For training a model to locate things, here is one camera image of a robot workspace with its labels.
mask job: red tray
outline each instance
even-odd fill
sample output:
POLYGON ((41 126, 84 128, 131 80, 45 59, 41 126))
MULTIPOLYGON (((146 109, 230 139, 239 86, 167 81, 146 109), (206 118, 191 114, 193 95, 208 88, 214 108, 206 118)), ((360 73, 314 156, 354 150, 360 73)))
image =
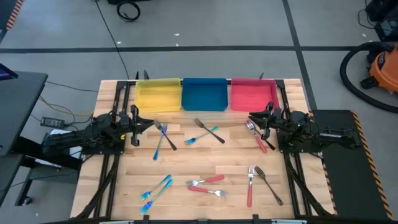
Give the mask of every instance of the red tray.
POLYGON ((268 102, 278 108, 276 82, 258 78, 233 78, 231 89, 231 109, 235 111, 261 112, 268 102))

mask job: wooden table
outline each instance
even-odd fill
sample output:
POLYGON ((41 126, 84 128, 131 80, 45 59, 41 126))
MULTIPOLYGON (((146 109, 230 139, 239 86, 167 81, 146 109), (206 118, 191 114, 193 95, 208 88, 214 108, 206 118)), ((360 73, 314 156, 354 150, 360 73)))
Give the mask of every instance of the wooden table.
MULTIPOLYGON (((116 80, 101 82, 94 116, 108 113, 112 108, 116 82, 116 80)), ((285 85, 290 110, 308 111, 301 81, 286 79, 285 85)), ((130 93, 129 105, 132 105, 134 90, 130 93)), ((279 104, 282 105, 280 92, 278 94, 279 104)), ((142 220, 139 209, 144 202, 140 201, 140 194, 158 184, 167 174, 172 174, 174 184, 156 200, 147 213, 151 220, 251 219, 253 214, 258 214, 260 218, 294 217, 283 156, 278 149, 275 151, 269 149, 267 154, 261 152, 253 135, 244 124, 248 113, 232 111, 229 106, 224 112, 181 110, 172 113, 140 114, 140 116, 168 123, 167 134, 178 150, 173 151, 164 139, 159 159, 153 161, 152 157, 160 138, 160 132, 155 127, 149 128, 139 136, 141 141, 139 147, 132 146, 130 137, 126 136, 126 149, 119 163, 113 220, 142 220), (204 133, 204 130, 196 127, 193 122, 196 117, 209 128, 219 126, 216 134, 226 141, 225 144, 207 135, 191 146, 184 145, 184 140, 204 133), (252 207, 247 208, 248 167, 251 164, 263 169, 270 185, 284 201, 283 206, 277 204, 264 181, 255 176, 252 207), (185 186, 188 180, 199 180, 220 174, 225 175, 224 180, 201 184, 200 187, 227 190, 229 195, 226 198, 192 192, 185 186)), ((274 130, 271 130, 269 141, 277 147, 274 130)), ((302 154, 301 158, 307 187, 326 210, 334 213, 321 160, 309 154, 302 154)), ((83 164, 71 217, 79 214, 96 192, 102 161, 103 156, 93 156, 83 164)), ((296 189, 299 193, 300 210, 303 213, 301 193, 298 187, 296 189)), ((107 195, 104 194, 102 215, 107 195)))

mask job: vacuum cleaner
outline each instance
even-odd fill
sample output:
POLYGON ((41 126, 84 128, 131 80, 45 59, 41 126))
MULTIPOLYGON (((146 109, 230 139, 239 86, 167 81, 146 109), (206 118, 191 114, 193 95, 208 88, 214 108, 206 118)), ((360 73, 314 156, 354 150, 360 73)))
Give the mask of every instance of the vacuum cleaner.
POLYGON ((347 77, 347 64, 351 58, 362 50, 368 50, 368 62, 371 64, 369 77, 361 81, 364 89, 379 86, 389 91, 398 92, 398 49, 397 45, 382 42, 369 42, 361 44, 350 51, 340 65, 340 77, 345 87, 365 102, 392 113, 398 113, 398 107, 387 105, 357 89, 347 77))

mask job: vacuum hose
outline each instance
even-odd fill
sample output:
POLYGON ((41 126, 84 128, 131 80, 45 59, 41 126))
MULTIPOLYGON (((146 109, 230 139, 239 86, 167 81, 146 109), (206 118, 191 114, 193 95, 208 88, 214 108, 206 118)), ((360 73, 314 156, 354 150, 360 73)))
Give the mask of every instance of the vacuum hose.
POLYGON ((341 81, 343 81, 344 85, 347 87, 347 89, 354 93, 354 95, 356 95, 358 98, 364 100, 365 102, 369 103, 372 106, 375 106, 377 108, 380 108, 382 110, 388 111, 388 112, 392 112, 392 113, 398 113, 398 107, 396 106, 391 106, 391 105, 387 105, 385 103, 382 103, 380 101, 375 100, 374 98, 371 98, 370 96, 364 94, 363 92, 361 92, 359 89, 357 89, 348 79, 347 77, 347 64, 349 62, 349 60, 351 60, 351 58, 356 55, 358 52, 362 51, 362 50, 381 50, 381 51, 388 51, 391 52, 391 50, 394 47, 387 45, 387 44, 383 44, 381 42, 369 42, 369 43, 365 43, 365 44, 361 44, 358 47, 356 47, 355 49, 353 49, 352 51, 350 51, 346 57, 343 59, 343 61, 341 62, 340 65, 340 77, 341 77, 341 81))

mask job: concrete floor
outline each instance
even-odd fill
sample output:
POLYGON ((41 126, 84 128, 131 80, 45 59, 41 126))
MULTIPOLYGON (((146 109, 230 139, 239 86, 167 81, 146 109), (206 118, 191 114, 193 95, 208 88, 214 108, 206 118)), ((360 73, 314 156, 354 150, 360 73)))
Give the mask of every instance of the concrete floor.
MULTIPOLYGON (((370 40, 377 41, 373 30, 357 23, 357 12, 364 8, 363 0, 151 0, 138 3, 142 14, 134 23, 120 20, 116 7, 105 0, 99 5, 116 42, 121 42, 118 46, 141 48, 121 54, 130 77, 143 69, 151 78, 258 77, 265 72, 267 78, 301 78, 308 98, 315 99, 310 103, 312 108, 316 104, 318 109, 355 110, 393 215, 398 216, 398 182, 394 172, 398 158, 394 146, 398 139, 392 131, 398 126, 397 115, 367 105, 344 88, 338 69, 347 52, 337 48, 301 52, 294 48, 299 45, 357 46, 370 40), (286 16, 287 5, 290 6, 292 21, 286 16), (292 25, 297 32, 297 41, 290 32, 292 25), (243 45, 287 48, 196 51, 156 51, 150 48, 175 47, 177 44, 179 47, 243 45)), ((101 52, 110 47, 113 47, 112 40, 94 2, 25 0, 14 27, 0 43, 0 62, 13 70, 47 73, 49 81, 97 90, 100 80, 126 78, 117 53, 101 52), (83 47, 95 50, 62 52, 62 49, 83 47), (7 53, 15 49, 22 49, 26 54, 7 53), (43 53, 30 53, 31 49, 40 49, 43 53), (46 53, 49 49, 57 49, 59 53, 46 53)), ((352 82, 357 83, 366 73, 364 55, 359 54, 349 64, 348 74, 352 82)), ((375 89, 367 93, 398 105, 396 95, 386 91, 375 89)), ((51 84, 46 85, 42 96, 75 113, 87 113, 95 107, 94 93, 51 84)), ((37 103, 32 114, 71 119, 66 114, 49 110, 41 102, 37 103)), ((40 141, 47 131, 48 128, 29 119, 22 135, 40 141)), ((26 170, 21 169, 14 182, 20 182, 25 173, 26 170)), ((13 206, 18 190, 14 187, 7 195, 0 209, 2 222, 42 223, 69 217, 75 184, 34 181, 29 192, 34 203, 26 207, 13 206)))

